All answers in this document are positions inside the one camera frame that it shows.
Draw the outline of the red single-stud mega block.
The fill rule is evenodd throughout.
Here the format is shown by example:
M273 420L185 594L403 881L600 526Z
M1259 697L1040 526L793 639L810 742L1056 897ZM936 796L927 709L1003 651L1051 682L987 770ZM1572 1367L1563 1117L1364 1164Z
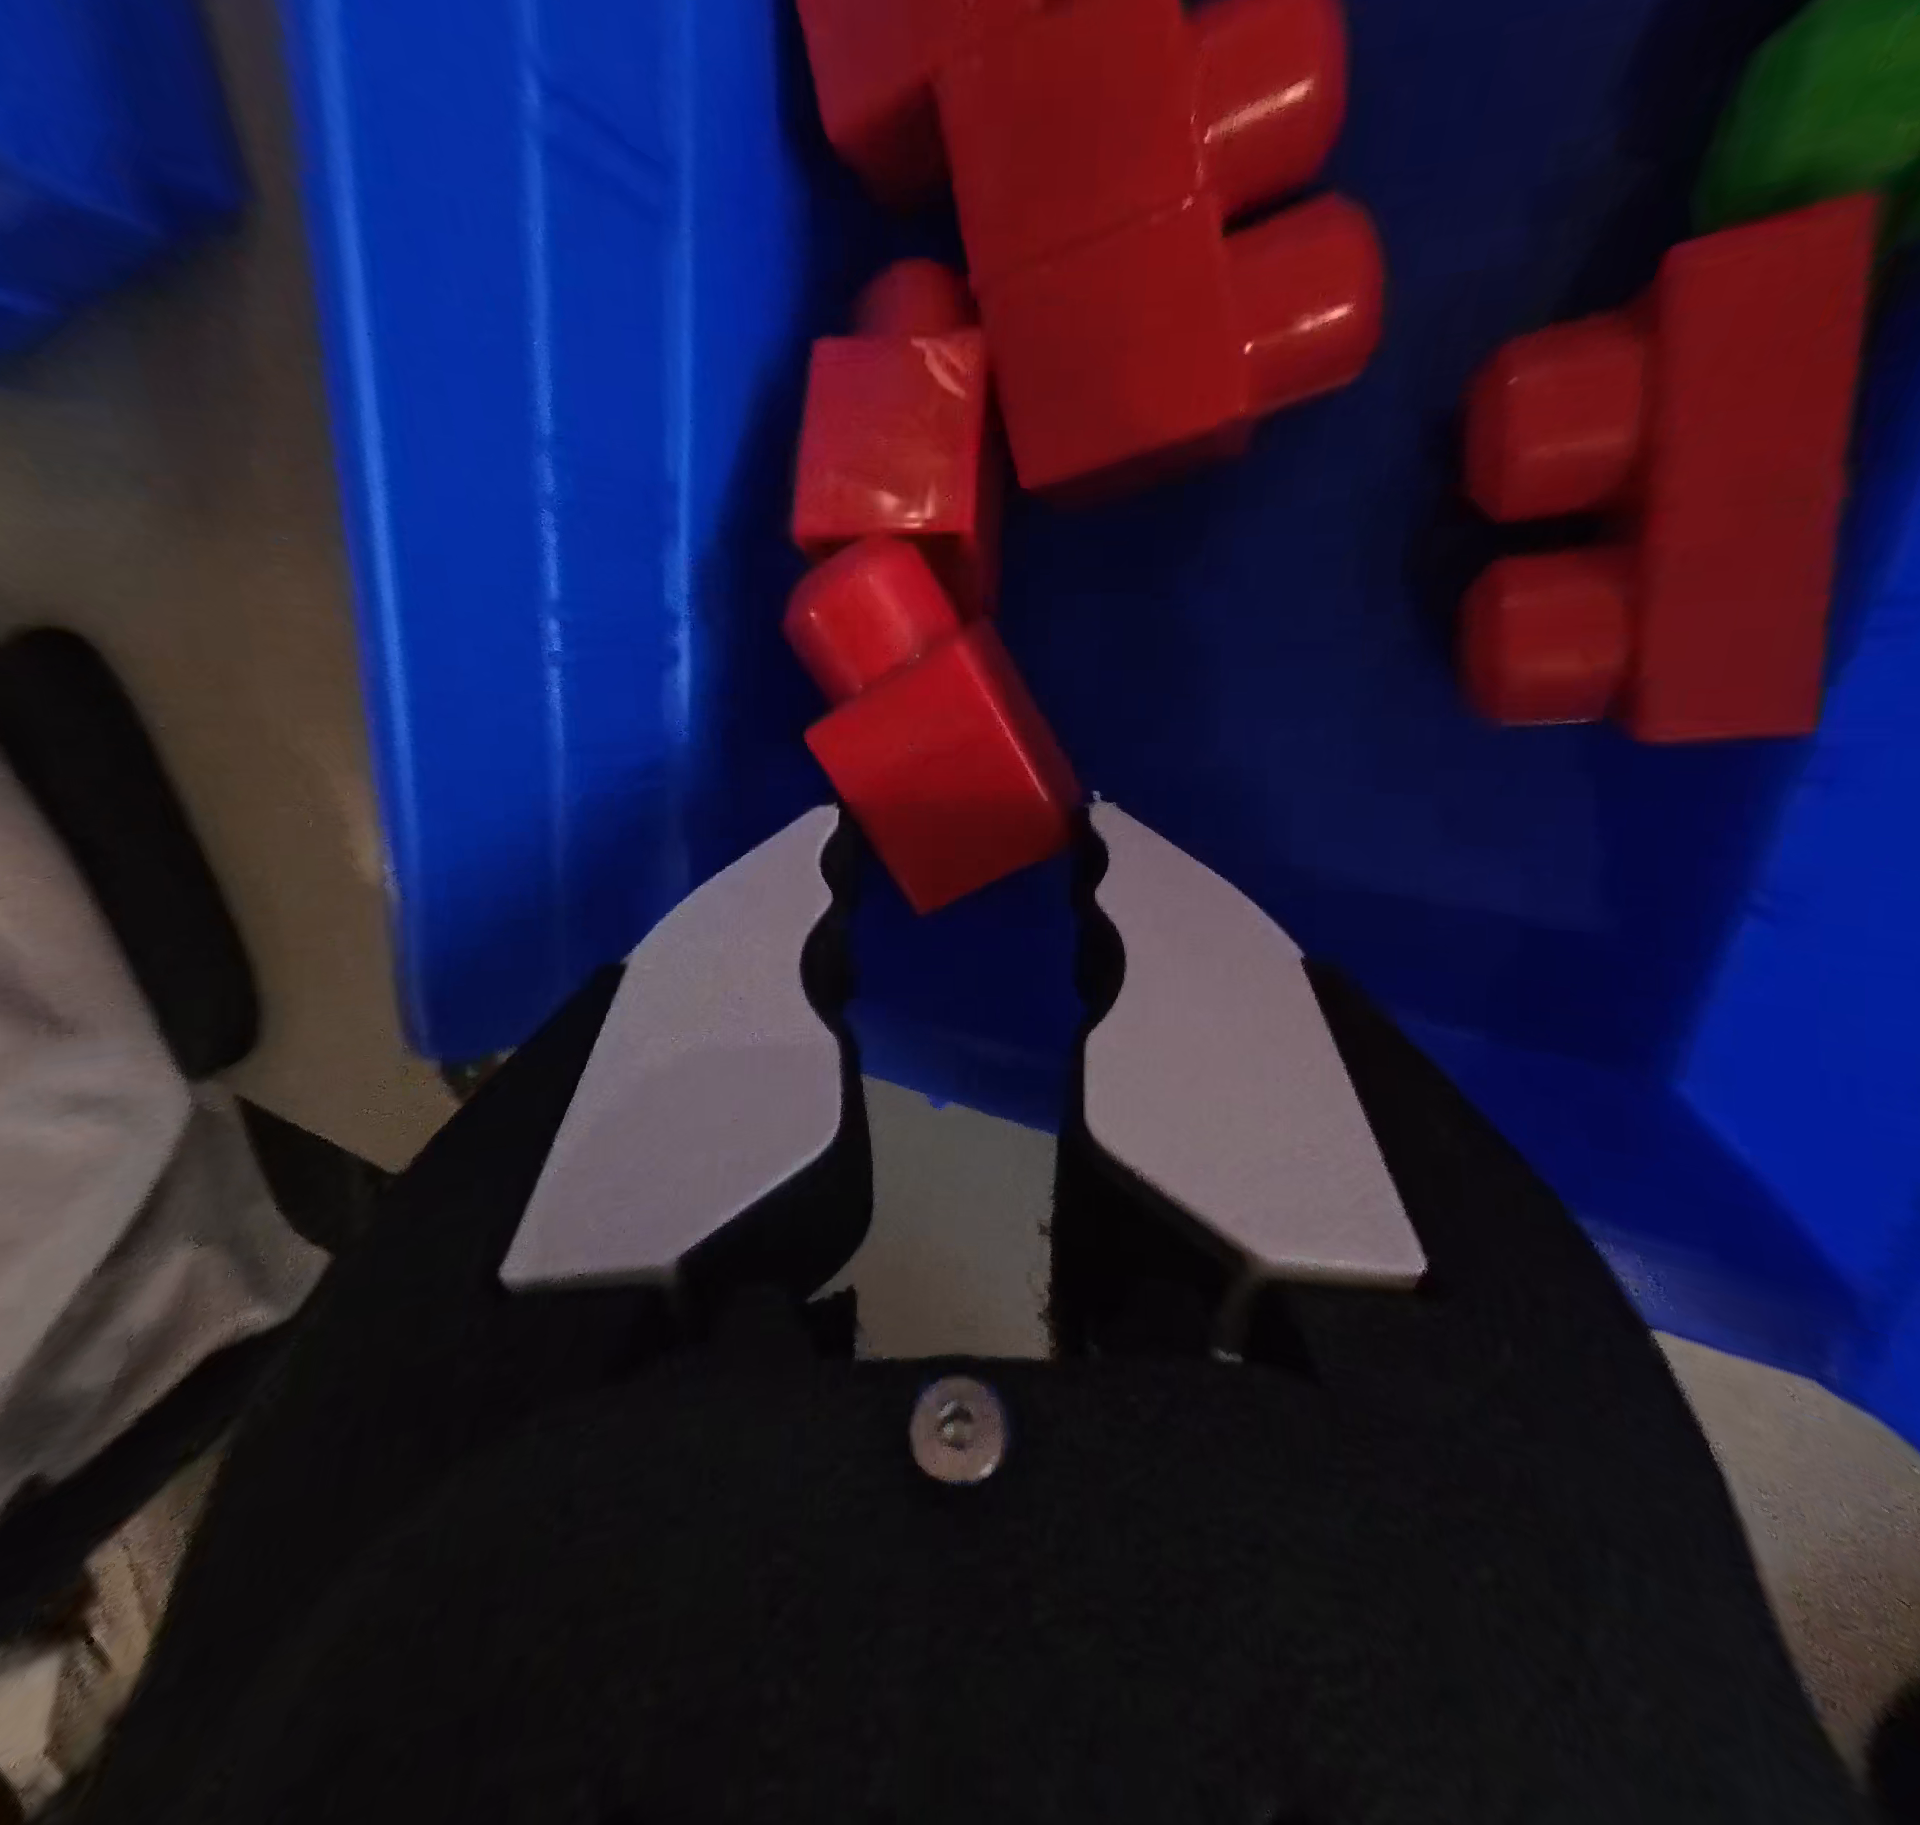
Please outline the red single-stud mega block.
M902 258L810 352L789 533L808 561L915 542L956 610L999 610L1008 464L967 277Z
M916 542L813 564L782 634L824 697L805 746L902 901L932 915L1068 845L1079 785L996 624Z

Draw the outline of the green mega block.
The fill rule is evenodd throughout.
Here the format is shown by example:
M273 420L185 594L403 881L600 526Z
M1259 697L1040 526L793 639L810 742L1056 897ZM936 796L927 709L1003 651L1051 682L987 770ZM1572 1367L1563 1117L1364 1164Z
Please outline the green mega block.
M1712 233L1871 194L1917 240L1917 0L1811 0L1746 62L1692 190Z

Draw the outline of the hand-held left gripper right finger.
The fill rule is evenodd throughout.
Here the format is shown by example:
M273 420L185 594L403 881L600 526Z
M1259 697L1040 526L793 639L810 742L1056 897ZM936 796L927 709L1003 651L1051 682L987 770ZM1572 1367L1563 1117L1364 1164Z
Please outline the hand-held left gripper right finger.
M1115 801L1082 831L1072 1099L1092 1157L1259 1283L1420 1285L1426 1253L1302 950Z

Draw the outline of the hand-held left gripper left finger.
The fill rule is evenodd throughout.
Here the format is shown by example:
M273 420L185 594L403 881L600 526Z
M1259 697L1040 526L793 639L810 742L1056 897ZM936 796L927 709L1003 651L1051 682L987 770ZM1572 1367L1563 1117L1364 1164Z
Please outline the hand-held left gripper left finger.
M498 1266L510 1293L827 1285L867 1235L846 1027L857 847L810 810L628 956Z

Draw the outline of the red two-stud mega block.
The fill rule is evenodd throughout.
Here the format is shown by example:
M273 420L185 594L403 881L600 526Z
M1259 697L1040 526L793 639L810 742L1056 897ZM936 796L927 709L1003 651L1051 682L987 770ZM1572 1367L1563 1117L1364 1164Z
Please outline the red two-stud mega block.
M1692 239L1629 307L1483 363L1469 503L1601 537L1473 579L1455 672L1479 715L1666 746L1815 731L1880 239L1871 191Z
M1095 497L1347 388L1386 266L1310 187L1347 105L1343 0L1061 0L936 78L1020 489Z

